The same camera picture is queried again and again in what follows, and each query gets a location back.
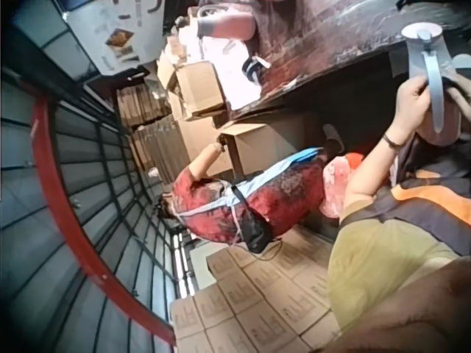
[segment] person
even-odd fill
[[[456,74],[450,79],[455,87],[447,91],[471,121],[471,81]],[[384,342],[377,345],[384,348],[379,352],[451,352],[442,349],[447,345],[441,336],[455,337],[470,328],[470,277],[463,292],[467,299],[455,298],[467,307],[453,303],[451,282],[440,278],[451,269],[456,278],[470,275],[470,259],[459,258],[471,251],[471,142],[458,139],[452,146],[437,147],[415,134],[431,105],[426,82],[417,77],[401,85],[391,126],[349,181],[328,266],[327,294],[342,331],[351,329],[361,337],[359,332],[376,321],[378,339],[371,331],[369,340]],[[397,185],[378,192],[397,155]],[[461,315],[459,307],[467,310],[467,328],[452,324],[465,322],[452,318]],[[362,319],[365,313],[368,319]],[[356,326],[357,321],[366,324]],[[386,329],[399,335],[386,339]],[[469,343],[469,335],[463,340]],[[419,342],[428,348],[419,349]]]
[[[466,257],[393,293],[323,353],[469,353],[470,337],[471,259]]]
[[[269,224],[274,238],[318,209],[323,200],[322,170],[344,149],[333,126],[326,124],[323,130],[322,149],[298,152],[237,185],[250,209]],[[172,192],[159,198],[156,208],[158,217],[178,218],[200,238],[231,244],[241,239],[245,207],[232,197],[228,182],[205,176],[222,150],[221,143],[206,147],[180,173]]]

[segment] hair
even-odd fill
[[[171,205],[167,199],[171,198],[171,193],[163,193],[154,204],[154,211],[157,213],[158,218],[175,219],[174,214],[171,212]]]

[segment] woman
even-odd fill
[[[248,182],[237,185],[254,213],[270,225],[273,237],[292,228],[323,200],[322,170],[343,150],[343,143],[331,125],[324,125],[323,149],[296,153]],[[178,218],[195,235],[216,242],[241,239],[244,205],[233,196],[228,182],[206,178],[223,145],[213,143],[185,168],[173,191],[160,197],[159,217]]]
[[[471,120],[471,81],[452,80],[448,93]],[[471,142],[439,148],[414,135],[431,104],[425,86],[419,77],[400,87],[392,125],[347,186],[327,280],[344,331],[407,284],[470,255]],[[377,194],[397,155],[398,185]]]

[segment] cardboard box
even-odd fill
[[[235,175],[264,171],[303,150],[304,120],[303,115],[278,110],[222,129]]]
[[[316,252],[326,246],[326,242],[317,237],[305,237],[298,227],[294,227],[287,231],[283,237],[283,242],[297,249],[300,253],[312,260],[316,259]]]
[[[224,106],[213,64],[209,61],[185,64],[177,69],[183,100],[192,115],[203,116]]]
[[[176,120],[212,116],[225,109],[225,101],[211,62],[204,60],[175,64],[166,50],[162,51],[157,64],[157,77],[169,92],[169,102]]]
[[[296,338],[294,331],[266,302],[244,311],[237,318],[259,352],[276,352]]]
[[[237,271],[221,279],[218,281],[218,285],[235,314],[239,314],[263,300],[260,292],[242,271]]]
[[[171,63],[168,55],[165,54],[165,51],[162,51],[159,60],[157,61],[157,77],[163,88],[166,90],[173,88],[175,83],[177,83],[175,67]]]
[[[339,325],[323,297],[327,269],[298,252],[300,244],[284,244],[288,255],[282,254],[281,262],[278,255],[270,261],[250,255],[254,260],[248,263],[240,248],[211,255],[208,266],[218,282],[196,293],[194,300],[177,300],[171,306],[171,317],[178,323],[179,352],[307,353],[335,340]],[[274,251],[269,249],[262,256],[272,256]],[[295,254],[303,260],[294,261]],[[286,276],[297,273],[303,264],[308,267],[294,277]],[[181,313],[185,323],[190,321],[188,314],[196,313],[199,320],[182,325]]]
[[[306,290],[324,307],[330,308],[327,296],[327,269],[314,263],[294,278],[294,283]]]
[[[340,328],[332,312],[324,316],[316,325],[311,327],[302,339],[312,348],[321,349],[340,336]]]
[[[204,332],[177,340],[178,351],[182,353],[213,353],[208,337]]]
[[[168,90],[167,95],[169,96],[171,114],[176,122],[191,118],[178,86],[174,90]]]
[[[233,317],[233,312],[217,284],[196,292],[194,301],[203,325],[207,329]]]
[[[192,296],[172,302],[170,317],[177,339],[194,335],[204,329]]]
[[[210,143],[215,143],[219,131],[213,126],[213,118],[201,118],[195,121],[177,120],[182,133],[186,151],[190,160],[194,160]],[[219,174],[232,169],[229,153],[222,152],[218,159],[208,169],[208,176]]]
[[[213,277],[223,279],[228,274],[238,271],[238,267],[234,259],[229,255],[227,249],[219,250],[217,253],[206,257],[209,272]]]
[[[230,246],[227,250],[239,268],[244,268],[257,260],[255,256],[250,254],[245,243]]]
[[[264,261],[255,261],[248,265],[244,268],[244,273],[263,294],[275,283],[284,279],[271,263]]]
[[[288,278],[295,278],[296,275],[313,265],[312,260],[287,243],[283,243],[280,252],[270,263]]]
[[[235,318],[208,329],[206,334],[217,353],[257,353],[257,349]]]
[[[300,335],[314,325],[328,309],[287,279],[278,281],[266,292],[268,303]]]
[[[282,349],[277,350],[277,353],[309,353],[311,348],[304,343],[300,338],[296,338],[288,343]]]

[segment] orange stripe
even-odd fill
[[[420,169],[416,171],[415,177],[418,179],[430,179],[430,178],[439,178],[440,174],[435,173],[434,171],[426,171],[425,169]]]
[[[418,198],[439,204],[455,217],[471,225],[471,200],[466,199],[449,188],[441,185],[418,186],[411,189],[402,189],[396,185],[391,190],[393,197],[398,201]]]

